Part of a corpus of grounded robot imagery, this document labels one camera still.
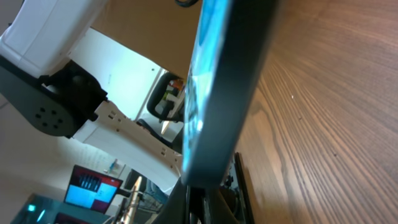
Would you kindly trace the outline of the turquoise screen Galaxy smartphone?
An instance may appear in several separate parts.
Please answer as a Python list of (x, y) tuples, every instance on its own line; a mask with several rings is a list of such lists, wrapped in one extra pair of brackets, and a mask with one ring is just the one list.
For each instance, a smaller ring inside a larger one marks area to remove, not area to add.
[(184, 112), (181, 181), (212, 189), (224, 178), (272, 38), (276, 0), (212, 0), (201, 7)]

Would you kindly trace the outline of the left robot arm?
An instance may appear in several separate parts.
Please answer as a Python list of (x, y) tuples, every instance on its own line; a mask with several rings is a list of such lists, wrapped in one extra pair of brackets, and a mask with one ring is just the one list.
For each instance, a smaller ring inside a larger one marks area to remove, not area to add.
[(124, 115), (70, 58), (104, 5), (25, 1), (1, 35), (1, 94), (40, 132), (97, 147), (170, 194), (181, 175), (181, 155)]

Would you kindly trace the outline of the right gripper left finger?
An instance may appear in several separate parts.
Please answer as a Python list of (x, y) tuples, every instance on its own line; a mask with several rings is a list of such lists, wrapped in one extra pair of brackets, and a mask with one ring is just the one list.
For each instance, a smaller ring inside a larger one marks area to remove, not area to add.
[(152, 224), (189, 224), (190, 188), (180, 179)]

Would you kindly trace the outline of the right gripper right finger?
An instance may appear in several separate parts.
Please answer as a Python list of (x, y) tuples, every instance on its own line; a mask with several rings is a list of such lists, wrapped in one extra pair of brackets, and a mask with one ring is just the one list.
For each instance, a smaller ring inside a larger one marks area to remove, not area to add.
[(206, 192), (203, 207), (205, 223), (255, 224), (240, 153), (234, 154), (223, 184)]

